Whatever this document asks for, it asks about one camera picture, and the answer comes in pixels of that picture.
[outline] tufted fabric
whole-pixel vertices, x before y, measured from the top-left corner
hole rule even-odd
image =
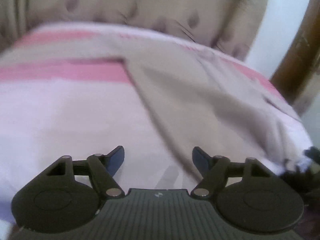
[[[244,59],[268,0],[0,0],[0,50],[53,21],[127,24]]]

